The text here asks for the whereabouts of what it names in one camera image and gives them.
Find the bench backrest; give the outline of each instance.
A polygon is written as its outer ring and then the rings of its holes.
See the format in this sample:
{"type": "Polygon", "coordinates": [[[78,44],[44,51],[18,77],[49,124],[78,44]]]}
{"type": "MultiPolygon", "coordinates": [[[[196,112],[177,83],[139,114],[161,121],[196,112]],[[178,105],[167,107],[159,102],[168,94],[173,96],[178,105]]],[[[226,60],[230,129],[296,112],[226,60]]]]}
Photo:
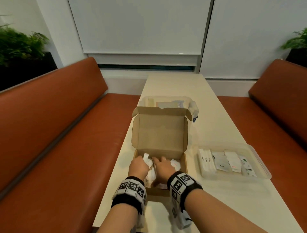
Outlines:
{"type": "Polygon", "coordinates": [[[89,57],[0,93],[0,190],[107,89],[89,57]]]}
{"type": "Polygon", "coordinates": [[[249,94],[293,137],[307,144],[307,68],[276,59],[249,94]]]}

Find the wristband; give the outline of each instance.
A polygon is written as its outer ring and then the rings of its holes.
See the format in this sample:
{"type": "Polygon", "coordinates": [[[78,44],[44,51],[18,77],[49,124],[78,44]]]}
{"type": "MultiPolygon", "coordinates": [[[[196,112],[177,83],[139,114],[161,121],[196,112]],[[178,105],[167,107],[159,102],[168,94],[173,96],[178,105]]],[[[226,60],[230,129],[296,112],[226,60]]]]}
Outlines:
{"type": "Polygon", "coordinates": [[[191,176],[184,172],[177,171],[171,175],[167,181],[169,195],[180,207],[181,212],[185,210],[185,199],[194,189],[203,189],[203,187],[191,176]]]}
{"type": "Polygon", "coordinates": [[[146,202],[146,189],[144,182],[137,177],[129,176],[124,179],[112,197],[111,208],[120,203],[126,203],[135,207],[142,214],[146,202]]]}

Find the forearm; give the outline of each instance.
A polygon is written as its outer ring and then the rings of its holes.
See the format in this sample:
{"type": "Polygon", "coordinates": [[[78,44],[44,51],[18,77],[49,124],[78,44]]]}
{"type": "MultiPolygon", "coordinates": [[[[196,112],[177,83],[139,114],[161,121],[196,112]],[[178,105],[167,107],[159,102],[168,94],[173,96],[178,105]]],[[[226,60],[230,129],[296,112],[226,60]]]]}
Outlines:
{"type": "Polygon", "coordinates": [[[138,211],[128,204],[112,207],[97,233],[129,233],[137,222],[138,211]]]}
{"type": "Polygon", "coordinates": [[[185,209],[201,233],[266,232],[201,189],[188,194],[185,209]]]}

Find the green fern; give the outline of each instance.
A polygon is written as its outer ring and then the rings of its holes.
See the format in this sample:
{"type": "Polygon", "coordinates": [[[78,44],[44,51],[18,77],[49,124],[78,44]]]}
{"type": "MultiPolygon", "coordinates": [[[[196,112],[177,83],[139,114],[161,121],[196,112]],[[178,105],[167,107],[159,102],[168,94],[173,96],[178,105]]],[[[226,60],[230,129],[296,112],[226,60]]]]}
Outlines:
{"type": "Polygon", "coordinates": [[[0,27],[0,65],[16,58],[42,59],[45,45],[49,39],[41,33],[32,32],[26,35],[5,25],[0,27]]]}
{"type": "Polygon", "coordinates": [[[282,49],[307,49],[307,28],[294,32],[298,37],[288,40],[281,46],[282,49]]]}

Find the hand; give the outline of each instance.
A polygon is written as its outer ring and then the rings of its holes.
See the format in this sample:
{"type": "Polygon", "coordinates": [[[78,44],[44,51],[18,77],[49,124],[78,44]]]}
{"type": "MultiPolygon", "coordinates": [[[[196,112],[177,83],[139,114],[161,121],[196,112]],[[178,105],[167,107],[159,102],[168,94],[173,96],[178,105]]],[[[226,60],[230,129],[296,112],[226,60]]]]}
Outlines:
{"type": "Polygon", "coordinates": [[[152,157],[152,159],[157,171],[157,177],[152,185],[167,184],[171,175],[176,172],[175,168],[171,165],[171,161],[167,160],[164,156],[161,157],[161,162],[156,157],[152,157]]]}
{"type": "Polygon", "coordinates": [[[142,181],[145,180],[149,171],[148,165],[144,162],[142,156],[138,156],[137,158],[131,161],[129,166],[128,176],[135,176],[142,181]]]}

